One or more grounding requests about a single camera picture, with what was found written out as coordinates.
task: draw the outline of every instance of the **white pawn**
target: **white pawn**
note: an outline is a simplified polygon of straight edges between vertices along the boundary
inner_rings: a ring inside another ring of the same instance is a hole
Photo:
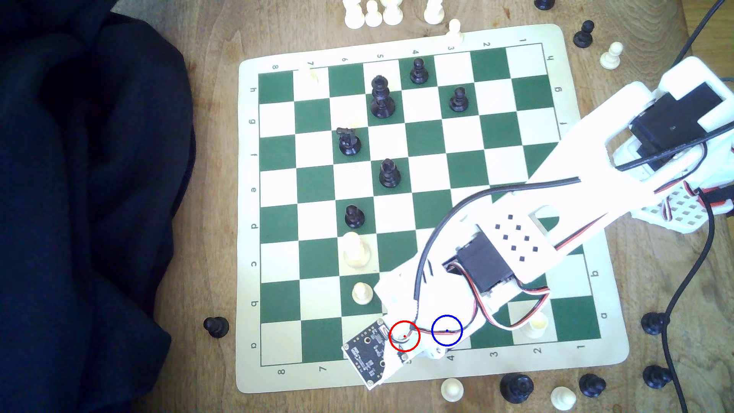
[[[441,395],[446,401],[459,401],[464,396],[464,385],[455,378],[447,378],[441,384]]]
[[[619,55],[625,47],[620,42],[614,42],[609,46],[609,51],[604,52],[599,59],[599,63],[605,69],[610,71],[619,67]]]
[[[443,21],[443,0],[428,0],[426,10],[423,12],[423,19],[428,24],[439,24]]]
[[[382,12],[382,19],[385,24],[395,26],[396,24],[403,21],[403,11],[400,10],[401,0],[382,0],[382,5],[385,6],[385,11]]]
[[[343,0],[342,2],[346,10],[344,24],[350,29],[359,29],[362,27],[365,23],[365,15],[362,13],[360,0]]]
[[[377,27],[382,23],[382,14],[377,11],[377,2],[375,0],[367,1],[367,15],[365,15],[365,23],[370,27]]]
[[[558,410],[571,410],[576,404],[576,394],[568,387],[556,387],[550,392],[550,402]]]
[[[462,41],[464,41],[464,33],[461,33],[461,22],[457,18],[452,18],[448,22],[446,42],[449,46],[457,47]]]

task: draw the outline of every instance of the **electrical wire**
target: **electrical wire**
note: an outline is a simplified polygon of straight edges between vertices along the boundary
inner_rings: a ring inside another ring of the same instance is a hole
[[[706,15],[703,16],[703,19],[701,20],[701,22],[698,23],[698,27],[696,27],[693,33],[691,33],[691,37],[688,38],[688,41],[686,42],[686,44],[680,50],[680,53],[678,54],[678,56],[673,61],[673,66],[677,65],[678,63],[680,63],[681,60],[683,60],[686,53],[688,53],[688,50],[691,48],[691,45],[696,40],[696,37],[698,37],[698,34],[701,32],[701,30],[703,30],[703,27],[711,19],[711,16],[713,16],[713,14],[719,9],[719,7],[722,6],[723,3],[724,3],[724,0],[718,0],[716,3],[713,4],[713,6],[711,6],[711,8],[706,13]]]

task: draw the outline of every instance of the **wooden table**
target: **wooden table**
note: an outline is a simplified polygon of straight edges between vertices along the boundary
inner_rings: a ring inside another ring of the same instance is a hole
[[[555,23],[567,37],[581,114],[633,80],[657,84],[687,38],[679,1],[559,0],[547,12],[530,0],[445,1],[439,26],[422,21],[424,0],[406,0],[398,26],[344,26],[340,1],[332,0],[123,0],[116,11],[150,22],[183,53],[195,103],[197,163],[189,192],[174,221],[176,255],[160,288],[156,320],[173,337],[154,391],[139,402],[155,411],[294,412],[545,412],[554,387],[578,389],[593,371],[607,380],[598,399],[580,398],[575,412],[675,412],[672,384],[652,390],[642,381],[648,364],[664,364],[659,337],[646,335],[640,317],[662,311],[697,258],[705,229],[683,236],[628,215],[609,226],[609,242],[630,340],[622,364],[532,373],[535,392],[521,405],[505,402],[500,376],[463,378],[464,398],[447,403],[440,380],[364,387],[245,395],[235,386],[235,334],[214,340],[205,317],[236,313],[237,67],[251,57],[441,35],[458,18],[466,32],[493,27]],[[724,6],[732,15],[734,4]],[[596,23],[595,44],[570,41],[583,20]],[[599,66],[612,41],[625,45],[615,71]],[[728,65],[734,75],[734,65]],[[734,411],[734,259],[730,231],[717,219],[713,250],[672,316],[671,350],[692,412]]]

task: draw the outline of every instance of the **green square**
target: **green square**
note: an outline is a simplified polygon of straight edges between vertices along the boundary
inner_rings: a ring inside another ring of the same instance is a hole
[[[474,81],[509,79],[509,65],[505,48],[476,50],[471,53]]]
[[[260,208],[260,243],[298,240],[298,210],[295,205]]]
[[[528,167],[528,176],[533,176],[533,173],[540,168],[540,165],[553,152],[556,145],[558,145],[557,142],[523,146],[525,165]]]
[[[393,112],[393,115],[389,118],[378,118],[375,115],[372,115],[372,109],[370,109],[370,105],[372,104],[372,95],[365,95],[365,100],[367,101],[367,124],[369,126],[378,126],[378,125],[392,125],[394,123],[403,123],[405,122],[405,116],[403,115],[403,94],[400,90],[390,91],[390,97],[393,98],[395,101],[395,112]]]
[[[362,63],[329,66],[329,96],[361,95],[365,93],[365,73]]]
[[[448,180],[452,188],[488,185],[487,162],[484,151],[457,152],[446,154],[448,160]]]
[[[392,271],[418,252],[415,231],[389,232],[377,235],[380,272]]]
[[[298,242],[301,279],[339,276],[339,247],[336,238]]]
[[[550,307],[558,341],[601,338],[594,297],[591,295],[551,299]]]
[[[260,73],[260,103],[293,101],[293,72]]]
[[[450,190],[413,193],[415,227],[436,227],[452,206]]]
[[[448,101],[454,97],[454,90],[459,86],[466,90],[466,98],[469,99],[469,107],[464,112],[454,112],[448,105]],[[438,100],[441,105],[441,118],[461,118],[462,116],[476,116],[479,114],[479,109],[476,107],[476,90],[474,90],[474,83],[439,86]]]
[[[423,59],[423,67],[428,71],[428,80],[426,80],[426,83],[421,85],[416,85],[412,80],[410,80],[410,71],[413,69],[413,60],[415,60],[416,57]],[[400,86],[402,90],[436,86],[436,64],[433,61],[433,56],[407,57],[405,59],[400,59],[398,64],[400,65]]]
[[[446,153],[442,121],[406,123],[405,134],[408,141],[408,156]]]
[[[298,203],[334,199],[334,165],[296,169]]]
[[[494,314],[494,318],[498,323],[509,326],[509,310],[507,306],[502,306]],[[506,347],[513,344],[511,331],[504,331],[489,323],[484,323],[479,330],[471,335],[472,348]]]
[[[518,77],[512,80],[515,89],[515,105],[517,110],[553,107],[551,82],[548,75]]]
[[[298,280],[260,284],[260,323],[300,320],[301,287]]]
[[[372,161],[372,192],[375,196],[410,192],[410,167],[408,166],[408,158],[393,159],[393,162],[395,162],[395,166],[400,171],[400,183],[394,188],[386,188],[379,183],[379,167],[382,165],[382,160]]]
[[[362,210],[365,214],[365,223],[357,228],[349,228],[344,222],[344,215],[346,214],[346,207],[348,205],[355,205],[357,208]],[[340,199],[336,201],[336,231],[337,235],[341,237],[347,232],[354,231],[360,235],[374,234],[377,232],[374,224],[374,198],[357,198],[357,199]]]
[[[344,359],[341,352],[341,319],[301,321],[302,362],[331,362]]]
[[[331,130],[329,99],[314,99],[295,103],[296,133]]]
[[[379,314],[382,313],[382,302],[377,297],[377,294],[373,295],[372,301],[365,305],[355,303],[352,298],[352,289],[358,282],[369,284],[374,289],[374,286],[379,281],[379,274],[362,274],[359,276],[343,276],[339,277],[339,289],[341,290],[341,316],[346,317],[347,315],[363,315],[363,314]]]
[[[479,116],[479,123],[482,125],[482,139],[486,149],[523,144],[520,139],[520,124],[517,122],[517,112],[481,115]]]
[[[261,137],[260,170],[296,167],[296,135]]]
[[[332,150],[334,153],[334,163],[349,163],[349,162],[365,162],[369,161],[369,129],[367,128],[356,128],[355,136],[360,138],[362,148],[355,155],[348,157],[342,154],[339,150],[339,134],[336,131],[331,131],[332,137]]]

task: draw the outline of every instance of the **black cable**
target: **black cable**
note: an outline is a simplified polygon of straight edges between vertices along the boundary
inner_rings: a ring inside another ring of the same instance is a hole
[[[701,23],[698,23],[698,27],[691,33],[691,37],[688,38],[688,41],[683,46],[683,48],[680,50],[680,53],[678,54],[678,57],[675,58],[673,61],[673,65],[677,65],[680,63],[681,60],[683,60],[683,57],[688,53],[688,50],[691,48],[691,45],[696,40],[696,37],[698,37],[698,34],[703,30],[703,27],[708,23],[708,21],[711,19],[711,16],[719,9],[719,7],[722,6],[724,3],[724,0],[718,0],[716,3],[711,6],[711,8],[708,10],[705,16],[703,16],[703,19],[701,20]]]
[[[713,244],[714,224],[711,203],[706,199],[703,191],[699,191],[698,195],[701,198],[701,202],[704,207],[706,207],[706,213],[708,214],[708,236],[706,237],[706,244],[704,244],[703,249],[701,250],[701,255],[698,256],[698,259],[693,264],[688,275],[683,279],[683,282],[680,283],[680,286],[678,286],[678,289],[675,290],[675,294],[673,294],[673,297],[670,299],[668,308],[665,309],[665,323],[663,324],[662,331],[663,354],[665,355],[665,362],[668,364],[668,369],[670,370],[670,376],[673,378],[673,385],[675,386],[675,392],[678,395],[678,401],[680,402],[680,410],[682,413],[688,413],[688,407],[686,405],[686,398],[683,397],[683,389],[680,387],[680,381],[678,381],[678,374],[675,372],[673,358],[670,356],[670,348],[668,348],[668,324],[670,323],[670,314],[673,312],[673,308],[678,302],[678,298],[680,298],[683,291],[688,286],[688,283],[691,282],[693,276],[695,276],[696,272],[701,268],[701,264],[703,264],[703,261],[706,259],[706,256],[711,249],[711,245]]]

